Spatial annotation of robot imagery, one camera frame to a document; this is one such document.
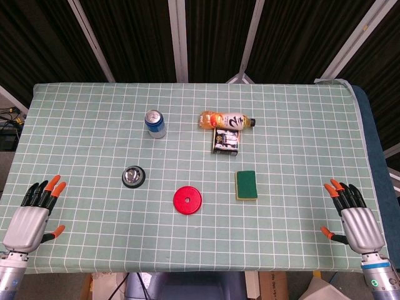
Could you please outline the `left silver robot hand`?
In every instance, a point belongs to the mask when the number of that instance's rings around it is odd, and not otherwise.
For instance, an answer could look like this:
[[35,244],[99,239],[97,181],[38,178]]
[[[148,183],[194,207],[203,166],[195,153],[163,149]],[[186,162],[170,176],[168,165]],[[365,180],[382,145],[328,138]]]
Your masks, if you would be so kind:
[[8,251],[29,254],[40,244],[56,239],[63,233],[64,225],[52,232],[45,232],[58,197],[66,187],[65,182],[59,181],[60,178],[60,175],[56,175],[50,181],[36,182],[27,190],[3,239]]

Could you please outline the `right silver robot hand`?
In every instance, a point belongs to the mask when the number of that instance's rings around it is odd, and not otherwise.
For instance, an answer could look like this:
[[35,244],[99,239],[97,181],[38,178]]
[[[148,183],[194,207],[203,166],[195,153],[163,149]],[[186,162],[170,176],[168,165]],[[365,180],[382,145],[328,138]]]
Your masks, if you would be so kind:
[[324,184],[340,217],[344,234],[334,234],[322,226],[321,232],[331,241],[350,246],[362,255],[379,252],[385,245],[382,232],[373,212],[366,206],[363,195],[352,184],[331,179]]

